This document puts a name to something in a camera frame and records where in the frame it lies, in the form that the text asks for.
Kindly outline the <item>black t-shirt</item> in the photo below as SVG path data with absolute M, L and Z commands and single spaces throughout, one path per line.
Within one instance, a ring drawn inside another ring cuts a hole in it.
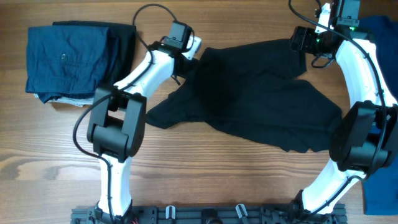
M 342 111 L 310 82 L 303 52 L 287 39 L 205 49 L 180 72 L 177 90 L 147 112 L 148 124 L 182 122 L 212 128 L 285 151 L 327 150 Z

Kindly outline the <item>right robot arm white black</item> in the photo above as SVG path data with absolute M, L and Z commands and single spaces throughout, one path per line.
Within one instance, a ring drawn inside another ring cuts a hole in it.
M 320 32 L 298 26 L 290 41 L 294 50 L 336 60 L 351 108 L 332 134 L 330 159 L 319 176 L 288 205 L 268 210 L 292 223 L 325 223 L 353 185 L 389 167 L 397 156 L 397 100 L 382 76 L 370 30 L 335 26 Z

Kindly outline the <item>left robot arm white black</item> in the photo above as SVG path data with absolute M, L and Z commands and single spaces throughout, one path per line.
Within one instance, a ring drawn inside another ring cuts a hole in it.
M 94 208 L 97 223 L 131 223 L 129 175 L 145 132 L 146 105 L 156 89 L 193 61 L 202 39 L 167 36 L 147 48 L 143 61 L 124 79 L 95 92 L 87 130 L 101 166 L 101 196 Z

